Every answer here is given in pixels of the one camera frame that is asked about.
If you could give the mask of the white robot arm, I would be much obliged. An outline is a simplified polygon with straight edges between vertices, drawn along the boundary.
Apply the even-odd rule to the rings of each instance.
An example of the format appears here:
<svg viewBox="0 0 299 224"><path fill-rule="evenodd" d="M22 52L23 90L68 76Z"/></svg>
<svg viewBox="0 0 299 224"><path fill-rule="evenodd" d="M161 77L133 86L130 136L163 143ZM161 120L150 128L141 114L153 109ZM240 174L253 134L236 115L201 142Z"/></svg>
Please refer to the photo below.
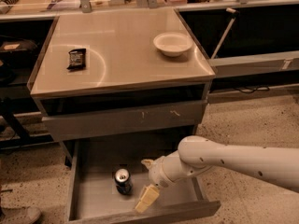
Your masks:
<svg viewBox="0 0 299 224"><path fill-rule="evenodd" d="M143 188L135 206L138 213L145 212L162 189L214 166L299 191L298 148L224 145L191 135L179 142L175 152L156 160L144 159L141 163L149 170L149 185Z"/></svg>

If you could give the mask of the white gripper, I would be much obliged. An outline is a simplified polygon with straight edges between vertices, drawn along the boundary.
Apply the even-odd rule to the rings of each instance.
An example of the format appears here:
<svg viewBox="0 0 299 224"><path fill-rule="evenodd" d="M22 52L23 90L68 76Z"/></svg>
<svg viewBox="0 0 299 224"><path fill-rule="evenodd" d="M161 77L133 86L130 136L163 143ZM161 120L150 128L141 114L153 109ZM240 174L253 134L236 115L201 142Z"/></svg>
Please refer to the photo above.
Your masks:
<svg viewBox="0 0 299 224"><path fill-rule="evenodd" d="M145 212L160 196L160 189L168 188L185 178L198 176L211 170L211 166L192 167L175 151L156 160L144 159L141 163L149 170L150 185L141 191L135 205L137 213Z"/></svg>

